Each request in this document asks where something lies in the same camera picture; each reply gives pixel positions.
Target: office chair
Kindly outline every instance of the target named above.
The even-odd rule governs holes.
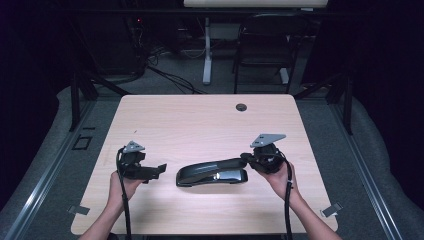
[[[298,50],[308,26],[309,21],[299,15],[257,14],[246,18],[239,29],[233,63],[234,93],[237,93],[238,85],[247,85],[239,82],[240,66],[276,68],[275,74],[279,73],[281,68],[290,69],[285,89],[285,93],[288,93]],[[253,85],[275,84],[253,83]]]

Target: light wood tabletop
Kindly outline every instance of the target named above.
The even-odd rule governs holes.
[[[185,7],[325,8],[328,0],[184,0]]]
[[[247,106],[238,111],[236,105]],[[286,134],[275,142],[296,167],[300,192],[320,215],[331,204],[296,103],[290,95],[129,95],[122,98],[71,230],[82,234],[100,215],[108,196],[117,151],[133,140],[146,149],[143,166],[167,164],[158,180],[142,184],[129,202],[133,234],[280,234],[284,202],[247,166],[248,182],[176,186],[184,166],[252,153],[259,134]],[[305,232],[290,213],[292,231]],[[333,230],[334,216],[322,218]],[[126,233],[124,214],[112,229]]]

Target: person's right hand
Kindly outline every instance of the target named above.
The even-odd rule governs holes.
[[[124,177],[123,181],[125,193],[127,194],[128,200],[130,200],[135,194],[137,187],[145,180],[133,180]],[[122,205],[122,187],[119,175],[116,171],[110,175],[108,205],[109,204]]]
[[[293,164],[290,163],[291,170],[292,170],[292,190],[290,193],[290,199],[292,199],[292,196],[300,196],[299,189],[297,187],[297,181],[296,181],[296,174],[294,171]],[[274,192],[283,200],[286,198],[286,188],[287,188],[287,179],[288,179],[288,170],[287,170],[287,164],[282,163],[280,166],[280,170],[276,173],[271,174],[265,174],[262,172],[259,172],[261,176],[263,176],[271,185]]]

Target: gray carpet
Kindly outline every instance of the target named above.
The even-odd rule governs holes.
[[[231,94],[233,90],[231,51],[229,53],[225,49],[214,52],[212,83],[209,86],[201,83],[202,58],[165,54],[159,57],[159,64],[155,67],[181,76],[207,93]],[[300,66],[304,66],[305,63],[306,57],[300,59]],[[302,90],[299,84],[301,75],[300,67],[295,73],[292,94]],[[140,79],[119,86],[134,94],[182,94],[173,83],[149,70]],[[79,205],[120,99],[109,89],[100,85],[96,87],[100,93],[98,101],[88,103],[82,99],[82,105],[91,106],[87,108],[92,111],[88,111],[79,132],[82,137],[92,137],[92,140],[87,150],[69,150],[63,155],[63,165],[60,165],[54,183],[49,187],[40,207],[36,209],[34,218],[30,219],[28,228],[20,235],[23,239],[77,238],[70,232],[74,215],[68,213],[67,209],[71,205]],[[337,216],[339,224],[337,232],[344,239],[387,239],[369,195],[358,176],[355,158],[343,134],[344,130],[338,124],[340,120],[334,115],[334,109],[339,108],[326,104],[323,100],[325,92],[325,89],[318,91],[306,100],[297,101],[297,104],[330,200],[332,203],[339,202],[344,207]],[[59,149],[62,144],[72,147],[75,142],[67,142],[70,138],[68,129],[71,120],[69,88],[61,92],[58,98],[61,105],[55,122],[24,180],[0,214],[1,239],[6,238],[45,169],[60,155]],[[423,239],[424,213],[403,195],[390,174],[384,142],[366,111],[357,101],[354,101],[353,105],[352,128],[354,132],[352,138],[358,144],[403,238]],[[231,236],[220,239],[239,238],[265,239],[263,236]],[[279,236],[268,236],[268,238],[279,239]],[[297,234],[295,239],[306,239],[306,236]]]

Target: table leg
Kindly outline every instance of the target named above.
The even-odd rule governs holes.
[[[289,74],[287,73],[287,68],[280,69],[280,78],[282,84],[289,83]]]
[[[211,84],[212,57],[209,18],[205,20],[205,67],[203,69],[203,84]]]

